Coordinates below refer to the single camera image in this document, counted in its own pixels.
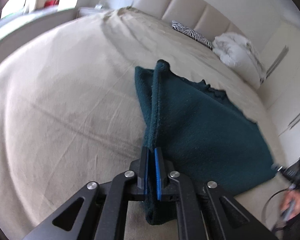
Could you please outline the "person's right hand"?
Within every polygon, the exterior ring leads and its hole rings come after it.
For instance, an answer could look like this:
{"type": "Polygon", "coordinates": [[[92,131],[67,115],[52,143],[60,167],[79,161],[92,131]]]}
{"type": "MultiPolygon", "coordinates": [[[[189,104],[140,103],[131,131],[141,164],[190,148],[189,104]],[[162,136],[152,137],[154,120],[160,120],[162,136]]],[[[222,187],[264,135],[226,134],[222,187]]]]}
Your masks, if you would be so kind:
{"type": "Polygon", "coordinates": [[[284,222],[300,214],[300,190],[288,189],[284,194],[280,210],[284,222]]]}

